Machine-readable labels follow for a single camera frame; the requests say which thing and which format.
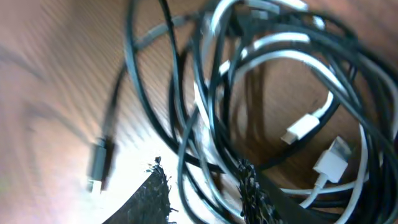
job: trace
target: wood grain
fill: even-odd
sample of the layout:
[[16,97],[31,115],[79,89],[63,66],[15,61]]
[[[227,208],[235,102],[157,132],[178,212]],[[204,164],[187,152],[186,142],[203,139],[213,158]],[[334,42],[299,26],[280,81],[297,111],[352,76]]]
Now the wood grain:
[[[173,183],[172,207],[180,211],[172,213],[170,221],[190,223],[175,186],[177,158],[151,128],[128,79],[121,94],[118,156],[109,190],[104,197],[92,198],[84,189],[90,144],[99,134],[104,106],[123,60],[126,3],[0,1],[0,223],[102,222],[140,186],[147,177],[143,173],[147,164],[159,155]],[[169,3],[177,15],[194,11],[203,1]],[[395,0],[308,3],[339,16],[370,49],[397,64]],[[155,0],[141,1],[137,11],[138,35],[163,22]],[[178,29],[179,47],[189,31],[189,27]],[[172,64],[168,43],[168,38],[162,37],[139,54],[147,92],[166,127]],[[188,102],[193,100],[189,91],[192,80],[192,72],[187,71]],[[276,154],[283,148],[279,136],[284,129],[320,106],[326,94],[308,69],[297,62],[275,61],[248,76],[237,85],[232,114],[242,152],[256,163]],[[238,112],[247,116],[238,116]],[[343,108],[308,149],[267,173],[285,187],[310,187],[316,178],[312,164],[337,134],[358,144],[356,121]],[[201,175],[198,169],[193,172]],[[196,200],[190,197],[190,203]],[[203,205],[196,203],[195,208]],[[212,217],[209,212],[201,216]]]

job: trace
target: wooden surface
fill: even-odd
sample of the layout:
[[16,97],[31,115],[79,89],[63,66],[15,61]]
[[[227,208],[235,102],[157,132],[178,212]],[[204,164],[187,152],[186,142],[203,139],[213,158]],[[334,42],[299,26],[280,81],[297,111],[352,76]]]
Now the wooden surface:
[[[307,2],[341,17],[371,49],[394,65],[398,62],[398,1]],[[177,15],[194,11],[202,1],[169,3]],[[0,223],[102,222],[140,186],[148,175],[143,173],[147,164],[159,155],[171,176],[172,207],[180,210],[170,221],[189,223],[175,186],[177,158],[152,130],[128,79],[109,190],[93,198],[84,189],[90,143],[99,134],[123,60],[125,12],[125,0],[0,1]],[[163,21],[155,0],[141,1],[137,18],[138,35]],[[188,34],[189,27],[177,31],[180,47]],[[147,92],[160,118],[167,116],[168,42],[163,37],[139,54]],[[191,71],[187,75],[190,88]],[[186,94],[192,102],[193,93]],[[259,163],[282,150],[279,137],[284,129],[322,105],[327,91],[301,63],[277,60],[238,84],[236,94],[231,118],[236,144]],[[311,187],[316,178],[311,168],[322,150],[337,134],[358,144],[357,127],[340,108],[306,150],[267,173],[285,187]]]

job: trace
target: tangled cable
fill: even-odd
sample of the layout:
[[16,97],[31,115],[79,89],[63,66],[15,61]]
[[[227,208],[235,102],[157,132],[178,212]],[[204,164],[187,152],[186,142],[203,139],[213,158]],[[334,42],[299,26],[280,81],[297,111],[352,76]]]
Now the tangled cable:
[[[116,99],[121,77],[127,69],[150,123],[168,147],[179,156],[178,191],[185,211],[193,222],[206,223],[190,209],[183,187],[184,175],[203,203],[225,223],[236,223],[242,217],[246,223],[278,223],[281,220],[290,223],[395,221],[398,216],[398,156],[394,148],[398,131],[398,76],[393,68],[368,50],[350,28],[332,16],[308,11],[307,5],[299,0],[209,1],[198,12],[174,18],[170,15],[166,0],[159,0],[165,24],[137,39],[133,33],[133,23],[137,22],[134,19],[136,2],[130,1],[128,7],[126,62],[118,75],[112,99]],[[247,10],[239,10],[235,7],[238,4],[246,6]],[[195,23],[195,28],[190,41],[178,51],[174,27],[188,22]],[[329,26],[339,30],[328,29]],[[136,62],[138,51],[165,33],[170,37],[173,58],[168,92],[171,135],[162,127],[149,103]],[[227,38],[239,39],[239,45],[231,59],[221,64]],[[216,39],[216,49],[211,78],[205,80],[203,64],[208,58],[213,39]],[[185,106],[182,88],[183,71],[189,54],[193,57],[196,103],[190,114]],[[306,125],[288,129],[288,136],[284,139],[288,146],[282,154],[254,167],[235,150],[231,141],[228,124],[231,93],[234,83],[248,71],[276,58],[289,58],[308,65],[330,92],[322,108],[305,116]],[[363,97],[353,84],[357,73],[364,77],[369,86],[376,105],[377,121],[370,118]],[[116,107],[117,101],[113,101],[109,107]],[[328,179],[321,173],[314,189],[277,189],[260,171],[276,166],[304,149],[340,104],[359,121],[362,146],[356,181],[324,188],[324,184],[333,179]],[[211,134],[214,144],[211,153],[219,165],[208,163],[199,144],[197,136],[200,130],[194,128],[198,119],[203,120]],[[182,133],[179,133],[178,127],[183,129]],[[186,153],[188,147],[195,156]],[[202,168],[216,204],[198,186],[187,169],[187,163]],[[222,197],[210,172],[225,173],[234,180],[242,195],[243,208],[231,206]],[[333,194],[335,197],[333,200],[319,200],[316,199],[318,194]],[[308,197],[302,199],[293,195]],[[338,214],[314,209],[335,207],[345,207],[345,210]]]

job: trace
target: plug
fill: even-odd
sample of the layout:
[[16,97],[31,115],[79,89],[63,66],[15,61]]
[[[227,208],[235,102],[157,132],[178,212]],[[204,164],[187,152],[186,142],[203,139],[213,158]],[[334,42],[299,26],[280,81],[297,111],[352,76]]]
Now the plug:
[[106,181],[113,160],[114,146],[111,138],[99,139],[93,146],[91,169],[88,173],[88,191],[100,194],[106,187]]
[[281,137],[281,140],[287,144],[292,144],[295,141],[302,139],[313,128],[318,126],[319,119],[311,114],[306,114],[290,127],[286,129],[286,134]]
[[323,151],[313,169],[325,174],[330,182],[337,183],[348,166],[351,154],[352,150],[347,142],[337,136],[329,149]]

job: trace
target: wooden table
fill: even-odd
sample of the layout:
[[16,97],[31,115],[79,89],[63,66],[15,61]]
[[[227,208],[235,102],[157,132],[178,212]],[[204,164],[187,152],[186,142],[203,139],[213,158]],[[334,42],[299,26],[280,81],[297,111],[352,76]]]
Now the wooden table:
[[[397,1],[307,2],[341,17],[371,49],[392,64],[398,62]],[[177,15],[194,11],[203,1],[169,3]],[[139,9],[138,35],[163,22],[155,0],[141,1]],[[100,198],[85,191],[90,144],[99,135],[105,103],[123,60],[125,12],[125,0],[0,1],[0,223],[102,222],[146,179],[144,170],[155,156],[162,156],[171,176],[170,201],[180,210],[170,221],[189,223],[175,185],[177,157],[151,128],[128,79],[121,94],[118,155],[109,190]],[[189,30],[188,26],[177,31],[179,47]],[[139,54],[147,92],[164,125],[172,63],[168,42],[166,36],[160,38]],[[187,88],[192,80],[188,71]],[[232,123],[241,133],[239,148],[260,163],[282,150],[279,137],[284,129],[317,109],[327,91],[302,64],[278,60],[247,77],[236,93]],[[193,93],[186,94],[192,102]],[[250,116],[237,116],[238,111]],[[337,134],[358,144],[357,127],[340,108],[306,150],[267,174],[285,187],[311,187],[316,179],[312,165],[322,150]],[[208,212],[201,215],[210,217]]]

